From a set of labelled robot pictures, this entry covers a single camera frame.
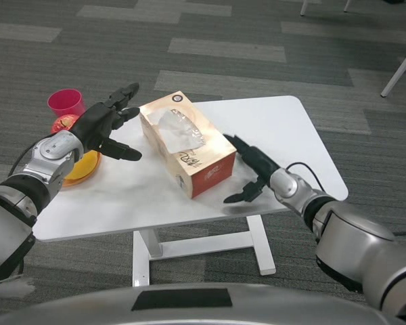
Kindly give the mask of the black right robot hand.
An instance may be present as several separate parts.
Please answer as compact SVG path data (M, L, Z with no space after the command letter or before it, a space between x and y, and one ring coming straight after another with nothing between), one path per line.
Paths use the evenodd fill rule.
M252 202L263 192L265 186L269 186L272 174L280 166L269 158L263 151L256 146L248 145L238 136L224 134L224 137L236 148L237 153L241 156L243 162L249 166L256 174L255 182L247 183L239 194L233 194L227 197L223 202L231 204L236 202Z

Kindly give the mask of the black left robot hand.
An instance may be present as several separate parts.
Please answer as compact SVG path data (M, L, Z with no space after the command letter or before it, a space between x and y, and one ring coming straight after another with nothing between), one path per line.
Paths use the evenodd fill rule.
M113 130L139 115L138 107L128 107L138 91L139 83L122 87L111 93L106 101L92 105L78 118L70 132L81 141L85 152L95 150L116 160L141 159L141 152L110 138Z

